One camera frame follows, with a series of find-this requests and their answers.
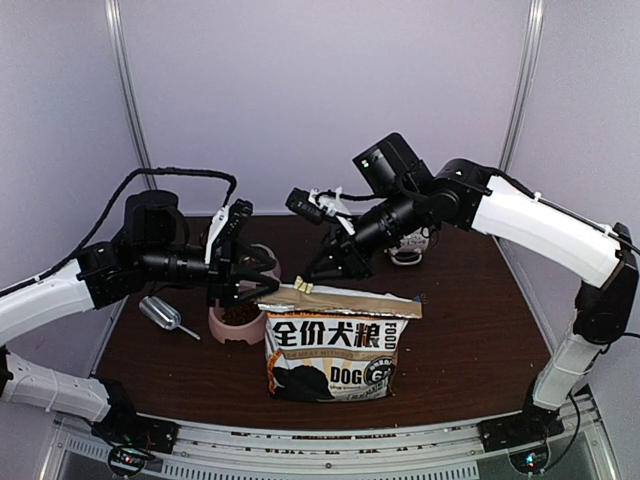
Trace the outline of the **yellow binder clip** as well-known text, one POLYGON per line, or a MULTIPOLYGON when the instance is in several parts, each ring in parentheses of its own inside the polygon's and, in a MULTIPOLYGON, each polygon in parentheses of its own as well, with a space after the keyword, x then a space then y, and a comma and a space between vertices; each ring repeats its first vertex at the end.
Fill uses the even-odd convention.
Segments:
POLYGON ((314 285, 305 281, 301 276, 296 277, 293 286, 297 291, 305 294, 310 294, 314 289, 314 285))

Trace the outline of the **pink double pet bowl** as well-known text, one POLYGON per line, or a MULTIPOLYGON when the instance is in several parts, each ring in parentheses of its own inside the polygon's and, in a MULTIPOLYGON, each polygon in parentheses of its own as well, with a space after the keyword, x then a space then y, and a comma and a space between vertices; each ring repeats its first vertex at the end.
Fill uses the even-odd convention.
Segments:
MULTIPOLYGON (((275 262, 274 267, 263 274, 280 280, 281 266, 274 252, 264 244, 251 246, 263 251, 275 262)), ((248 281, 240 282, 241 292, 254 287, 255 285, 248 281)), ((266 318, 266 313, 260 310, 255 302, 224 308, 217 301, 215 306, 209 309, 209 329, 213 338, 221 344, 245 342, 248 345, 256 345, 264 340, 266 318)))

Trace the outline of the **dog food bag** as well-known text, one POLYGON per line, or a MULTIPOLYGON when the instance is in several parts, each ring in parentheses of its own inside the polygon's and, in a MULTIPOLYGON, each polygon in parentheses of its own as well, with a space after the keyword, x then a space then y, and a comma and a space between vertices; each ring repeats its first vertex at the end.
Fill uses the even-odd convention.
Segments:
POLYGON ((258 306, 269 394, 294 402, 390 396, 401 336, 422 318, 417 300, 327 286, 304 293, 283 285, 258 306))

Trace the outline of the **metal scoop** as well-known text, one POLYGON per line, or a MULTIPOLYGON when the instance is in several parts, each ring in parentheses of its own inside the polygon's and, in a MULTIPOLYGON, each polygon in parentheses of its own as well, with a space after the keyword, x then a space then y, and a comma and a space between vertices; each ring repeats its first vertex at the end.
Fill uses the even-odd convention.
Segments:
POLYGON ((201 336, 182 324, 178 310, 158 296, 145 296, 139 301, 139 310, 156 325, 167 331, 181 330, 197 341, 201 336))

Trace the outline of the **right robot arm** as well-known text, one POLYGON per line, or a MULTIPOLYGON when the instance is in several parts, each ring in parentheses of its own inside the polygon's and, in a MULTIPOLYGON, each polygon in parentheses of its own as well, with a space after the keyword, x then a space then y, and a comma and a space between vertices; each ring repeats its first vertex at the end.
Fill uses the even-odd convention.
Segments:
POLYGON ((366 213, 350 213, 348 195, 338 190, 294 190, 287 199, 287 207, 308 221, 337 224, 303 270, 303 282, 368 278, 374 253, 444 224, 515 243, 580 277, 575 318, 534 381, 531 405, 513 419, 519 440, 535 440, 599 350, 626 331, 639 284, 638 250, 628 228, 584 219, 503 171, 467 159, 450 160, 433 174, 397 132, 352 162, 376 203, 366 213))

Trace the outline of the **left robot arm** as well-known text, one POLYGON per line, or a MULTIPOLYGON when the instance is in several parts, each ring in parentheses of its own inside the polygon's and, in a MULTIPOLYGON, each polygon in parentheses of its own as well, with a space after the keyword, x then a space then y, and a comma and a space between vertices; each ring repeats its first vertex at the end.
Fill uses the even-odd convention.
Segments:
MULTIPOLYGON (((203 287, 210 306, 235 307, 278 290, 274 260, 239 234, 253 211, 238 200, 213 217, 207 242, 189 242, 176 194, 147 190, 125 202, 122 228, 109 241, 81 248, 60 268, 1 294, 1 342, 55 320, 99 310, 158 282, 203 287)), ((81 378, 1 351, 1 399, 81 417, 123 444, 137 442, 144 424, 117 381, 81 378)))

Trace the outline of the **dog food kibble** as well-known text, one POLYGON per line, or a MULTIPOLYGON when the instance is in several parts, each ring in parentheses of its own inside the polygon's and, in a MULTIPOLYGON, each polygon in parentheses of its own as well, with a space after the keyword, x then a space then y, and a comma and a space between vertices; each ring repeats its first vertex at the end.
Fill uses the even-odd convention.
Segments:
POLYGON ((261 315, 256 304, 244 304, 225 309, 221 314, 221 322, 225 325, 238 327, 255 321, 261 315))

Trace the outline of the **steel bowl insert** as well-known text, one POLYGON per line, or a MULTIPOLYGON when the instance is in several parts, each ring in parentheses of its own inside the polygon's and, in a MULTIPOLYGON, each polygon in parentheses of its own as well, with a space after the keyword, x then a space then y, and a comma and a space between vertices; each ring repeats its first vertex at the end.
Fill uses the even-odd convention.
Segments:
POLYGON ((240 257, 239 263, 261 274, 269 274, 276 267, 273 252, 260 244, 252 244, 240 257))

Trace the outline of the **patterned ceramic mug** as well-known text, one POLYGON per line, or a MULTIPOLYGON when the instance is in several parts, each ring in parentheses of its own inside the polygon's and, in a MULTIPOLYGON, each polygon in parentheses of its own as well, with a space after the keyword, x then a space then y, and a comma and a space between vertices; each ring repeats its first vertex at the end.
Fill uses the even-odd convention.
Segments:
POLYGON ((428 234, 420 230, 403 237, 400 244, 387 250, 391 262, 396 266, 410 267, 418 265, 429 247, 428 234))

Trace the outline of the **front aluminium rail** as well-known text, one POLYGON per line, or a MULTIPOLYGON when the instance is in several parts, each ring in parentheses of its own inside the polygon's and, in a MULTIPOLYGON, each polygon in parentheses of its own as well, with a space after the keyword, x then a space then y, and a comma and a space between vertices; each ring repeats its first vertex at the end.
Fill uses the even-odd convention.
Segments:
POLYGON ((181 421, 170 453, 141 479, 525 479, 522 457, 550 450, 545 479, 620 476, 599 412, 582 395, 564 432, 489 452, 476 420, 364 430, 277 430, 181 421))

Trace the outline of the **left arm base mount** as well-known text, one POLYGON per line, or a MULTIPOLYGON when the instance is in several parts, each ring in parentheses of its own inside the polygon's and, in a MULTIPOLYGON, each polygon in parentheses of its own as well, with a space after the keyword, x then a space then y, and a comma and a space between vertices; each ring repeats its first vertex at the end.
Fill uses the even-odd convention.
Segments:
POLYGON ((120 478, 130 479, 149 464, 158 463, 158 453, 171 454, 179 427, 176 423, 140 415, 124 386, 100 380, 109 410, 99 422, 90 422, 91 432, 109 447, 107 466, 120 478))

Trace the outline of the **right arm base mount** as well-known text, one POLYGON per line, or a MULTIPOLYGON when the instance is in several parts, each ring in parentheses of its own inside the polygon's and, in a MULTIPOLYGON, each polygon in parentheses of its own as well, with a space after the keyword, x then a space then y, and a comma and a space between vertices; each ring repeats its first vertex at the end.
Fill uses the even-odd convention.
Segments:
POLYGON ((520 474, 542 474, 551 465, 549 440, 565 432, 559 410, 535 406, 532 389, 520 412, 483 420, 477 425, 483 451, 505 450, 520 474))

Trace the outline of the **right aluminium frame post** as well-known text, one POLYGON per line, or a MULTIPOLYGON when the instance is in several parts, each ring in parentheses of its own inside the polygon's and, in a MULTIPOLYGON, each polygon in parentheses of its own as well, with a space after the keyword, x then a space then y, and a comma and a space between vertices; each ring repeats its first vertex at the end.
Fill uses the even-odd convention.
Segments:
POLYGON ((545 20, 545 2, 531 0, 523 40, 523 48, 515 94, 498 168, 509 172, 515 156, 526 113, 527 102, 534 82, 545 20))

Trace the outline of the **aluminium frame post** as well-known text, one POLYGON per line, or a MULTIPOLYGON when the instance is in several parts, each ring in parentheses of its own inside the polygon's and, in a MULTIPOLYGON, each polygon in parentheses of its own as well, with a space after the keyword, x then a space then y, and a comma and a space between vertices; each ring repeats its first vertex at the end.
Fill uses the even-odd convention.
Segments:
POLYGON ((135 97, 134 85, 126 48, 121 7, 118 0, 104 2, 107 29, 115 57, 121 93, 124 100, 126 120, 132 137, 138 163, 143 168, 150 168, 148 148, 144 137, 142 121, 135 97))
POLYGON ((515 156, 526 113, 527 102, 534 82, 545 20, 545 2, 531 0, 523 40, 523 48, 515 94, 498 168, 509 172, 515 156))

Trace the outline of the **left aluminium frame post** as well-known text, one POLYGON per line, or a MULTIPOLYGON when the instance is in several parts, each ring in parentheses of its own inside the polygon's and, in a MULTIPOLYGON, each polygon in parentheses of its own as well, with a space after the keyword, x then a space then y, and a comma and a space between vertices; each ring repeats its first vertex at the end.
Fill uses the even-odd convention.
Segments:
POLYGON ((148 148, 144 137, 142 121, 135 97, 134 85, 126 48, 121 7, 118 0, 104 2, 107 29, 115 57, 121 93, 124 100, 126 120, 132 137, 138 163, 143 168, 150 168, 148 148))

